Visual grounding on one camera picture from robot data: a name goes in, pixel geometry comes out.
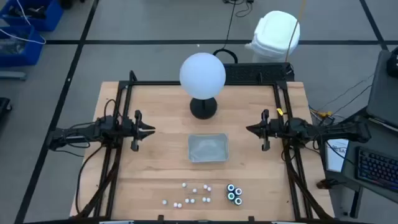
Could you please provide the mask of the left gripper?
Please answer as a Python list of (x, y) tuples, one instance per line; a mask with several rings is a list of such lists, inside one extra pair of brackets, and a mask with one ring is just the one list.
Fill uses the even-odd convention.
[(122, 119), (122, 136), (123, 137), (133, 137), (131, 142), (131, 149), (134, 152), (139, 150), (138, 140), (143, 140), (144, 138), (154, 134), (155, 127), (145, 124), (141, 121), (142, 113), (139, 110), (135, 110), (134, 118), (136, 119), (133, 121), (128, 116)]

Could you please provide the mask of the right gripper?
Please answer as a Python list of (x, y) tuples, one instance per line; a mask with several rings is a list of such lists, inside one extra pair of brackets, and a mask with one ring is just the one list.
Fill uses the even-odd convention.
[(262, 151), (268, 151), (271, 148), (269, 137), (277, 138), (281, 135), (282, 125), (279, 119), (269, 119), (269, 110), (261, 113), (261, 123), (246, 126), (246, 129), (263, 138)]

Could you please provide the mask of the black perforated box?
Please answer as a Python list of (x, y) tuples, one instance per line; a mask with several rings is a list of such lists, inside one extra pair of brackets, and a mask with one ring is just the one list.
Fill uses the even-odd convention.
[(226, 63), (226, 83), (293, 82), (295, 74), (290, 63)]

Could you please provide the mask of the white globe table lamp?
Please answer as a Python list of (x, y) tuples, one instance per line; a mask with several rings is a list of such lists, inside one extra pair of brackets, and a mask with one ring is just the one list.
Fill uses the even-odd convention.
[(200, 52), (189, 56), (180, 67), (181, 87), (192, 98), (190, 111), (197, 119), (210, 119), (216, 113), (215, 99), (224, 88), (226, 70), (216, 56)]

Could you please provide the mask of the white paper sign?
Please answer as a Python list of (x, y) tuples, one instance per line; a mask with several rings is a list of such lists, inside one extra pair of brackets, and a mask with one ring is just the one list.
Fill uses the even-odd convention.
[(341, 172), (348, 143), (347, 139), (331, 139), (326, 142), (326, 170)]

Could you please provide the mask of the brown floor object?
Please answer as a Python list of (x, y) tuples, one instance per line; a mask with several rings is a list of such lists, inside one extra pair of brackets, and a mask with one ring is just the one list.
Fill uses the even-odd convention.
[(331, 189), (335, 184), (335, 179), (322, 179), (316, 183), (318, 189)]

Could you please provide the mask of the dark grey keyboard shelf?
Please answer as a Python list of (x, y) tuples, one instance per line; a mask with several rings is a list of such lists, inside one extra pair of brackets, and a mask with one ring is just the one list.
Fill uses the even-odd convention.
[(364, 187), (376, 194), (379, 194), (395, 203), (398, 203), (398, 192), (384, 189), (370, 182), (357, 180), (356, 173), (356, 147), (361, 146), (372, 151), (381, 152), (384, 155), (398, 158), (398, 131), (393, 131), (381, 124), (367, 121), (371, 133), (371, 139), (366, 143), (353, 142), (348, 143), (346, 150), (346, 160), (344, 161), (341, 173), (349, 180), (361, 187)]

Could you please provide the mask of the white lidded bucket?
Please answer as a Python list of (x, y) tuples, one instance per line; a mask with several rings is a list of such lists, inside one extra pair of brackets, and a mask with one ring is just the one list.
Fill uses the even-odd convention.
[(260, 18), (245, 48), (253, 52), (253, 63), (286, 62), (299, 39), (299, 21), (287, 12), (271, 11)]

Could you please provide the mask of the backlit black keyboard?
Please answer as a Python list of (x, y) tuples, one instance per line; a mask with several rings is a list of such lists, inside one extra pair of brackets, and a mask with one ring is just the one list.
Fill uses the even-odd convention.
[(355, 177), (398, 192), (398, 158), (358, 146)]

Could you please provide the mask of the dark desk top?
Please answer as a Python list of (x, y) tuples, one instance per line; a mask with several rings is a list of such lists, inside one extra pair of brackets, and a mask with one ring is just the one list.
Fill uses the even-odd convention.
[(370, 116), (398, 128), (398, 78), (387, 74), (388, 50), (382, 50), (374, 71), (367, 112)]

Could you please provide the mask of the blue plastic storage bin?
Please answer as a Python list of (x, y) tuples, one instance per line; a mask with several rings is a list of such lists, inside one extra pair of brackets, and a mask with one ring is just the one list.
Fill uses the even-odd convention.
[(32, 25), (37, 31), (55, 30), (63, 9), (59, 0), (8, 0), (0, 19), (10, 26)]
[(0, 27), (0, 67), (35, 65), (45, 44), (32, 26)]

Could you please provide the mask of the black floor object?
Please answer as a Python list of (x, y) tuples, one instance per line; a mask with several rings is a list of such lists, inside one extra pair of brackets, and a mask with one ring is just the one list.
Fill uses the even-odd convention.
[(13, 107), (9, 98), (0, 97), (0, 125), (5, 122)]

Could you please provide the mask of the grey floor bar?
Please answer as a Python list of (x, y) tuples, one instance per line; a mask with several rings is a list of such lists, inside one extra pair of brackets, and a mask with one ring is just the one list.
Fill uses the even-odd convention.
[(24, 72), (0, 71), (0, 79), (26, 80)]

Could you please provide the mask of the black desk device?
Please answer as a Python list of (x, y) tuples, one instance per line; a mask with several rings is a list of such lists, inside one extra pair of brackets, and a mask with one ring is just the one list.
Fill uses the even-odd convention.
[(391, 52), (391, 56), (387, 60), (387, 74), (398, 78), (398, 47)]

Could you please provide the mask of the black metal table frame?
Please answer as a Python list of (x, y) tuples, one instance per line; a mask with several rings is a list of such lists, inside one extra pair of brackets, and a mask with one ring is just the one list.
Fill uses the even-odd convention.
[[(190, 97), (174, 82), (139, 82), (132, 89), (129, 114), (140, 110), (156, 128), (137, 152), (125, 139), (114, 192), (103, 197), (101, 214), (111, 220), (294, 220), (310, 214), (299, 189), (292, 185), (281, 158), (280, 139), (262, 151), (261, 140), (246, 126), (260, 121), (264, 109), (277, 116), (275, 98), (288, 95), (294, 116), (310, 119), (303, 84), (289, 82), (282, 90), (271, 85), (228, 85), (218, 95), (218, 111), (199, 120), (189, 110)], [(228, 136), (229, 159), (194, 164), (188, 158), (191, 134)], [(211, 187), (211, 192), (203, 185)], [(242, 204), (228, 200), (226, 186), (241, 188)], [(203, 202), (202, 198), (211, 198)], [(194, 198), (195, 203), (185, 203)], [(182, 208), (174, 207), (181, 203)]]

